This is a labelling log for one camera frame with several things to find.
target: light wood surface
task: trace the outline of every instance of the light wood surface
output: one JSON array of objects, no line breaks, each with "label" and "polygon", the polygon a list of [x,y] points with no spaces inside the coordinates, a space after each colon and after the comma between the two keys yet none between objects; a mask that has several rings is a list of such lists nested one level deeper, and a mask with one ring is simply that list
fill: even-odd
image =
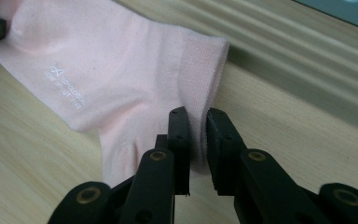
[{"label": "light wood surface", "polygon": [[[358,188],[358,28],[293,1],[123,1],[231,43],[215,107],[298,185]],[[74,186],[102,180],[97,131],[75,133],[0,65],[0,223],[46,223]],[[191,180],[175,223],[238,223],[211,178]]]}]

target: fabric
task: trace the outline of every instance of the fabric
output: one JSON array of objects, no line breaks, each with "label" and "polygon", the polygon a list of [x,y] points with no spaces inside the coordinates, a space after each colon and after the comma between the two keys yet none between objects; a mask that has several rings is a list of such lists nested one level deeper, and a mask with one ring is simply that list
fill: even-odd
[{"label": "fabric", "polygon": [[205,118],[227,41],[147,20],[109,0],[0,0],[0,63],[70,128],[97,128],[103,181],[136,172],[168,113],[185,106],[205,164]]}]

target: blue panel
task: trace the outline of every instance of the blue panel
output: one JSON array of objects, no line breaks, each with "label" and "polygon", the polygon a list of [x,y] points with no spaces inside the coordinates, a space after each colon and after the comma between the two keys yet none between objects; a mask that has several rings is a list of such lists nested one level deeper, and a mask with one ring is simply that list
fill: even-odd
[{"label": "blue panel", "polygon": [[358,0],[295,0],[358,26]]}]

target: printed logo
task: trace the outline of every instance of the printed logo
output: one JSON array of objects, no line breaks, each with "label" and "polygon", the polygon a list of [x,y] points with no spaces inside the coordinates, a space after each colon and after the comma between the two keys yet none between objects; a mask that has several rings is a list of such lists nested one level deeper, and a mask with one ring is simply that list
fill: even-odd
[{"label": "printed logo", "polygon": [[45,71],[45,76],[52,82],[60,91],[60,94],[68,98],[68,102],[76,109],[80,109],[86,100],[80,92],[71,84],[71,82],[64,75],[65,70],[52,65]]}]

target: wooden table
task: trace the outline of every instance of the wooden table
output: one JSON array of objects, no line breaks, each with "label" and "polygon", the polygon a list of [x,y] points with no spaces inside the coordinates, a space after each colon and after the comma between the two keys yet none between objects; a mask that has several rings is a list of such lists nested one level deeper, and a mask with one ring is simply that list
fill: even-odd
[{"label": "wooden table", "polygon": [[[248,147],[298,185],[358,188],[358,28],[293,1],[123,1],[231,43],[216,97]],[[102,181],[97,131],[75,133],[0,65],[0,223],[46,223],[74,186]],[[175,223],[238,223],[232,197],[191,179]]]}]

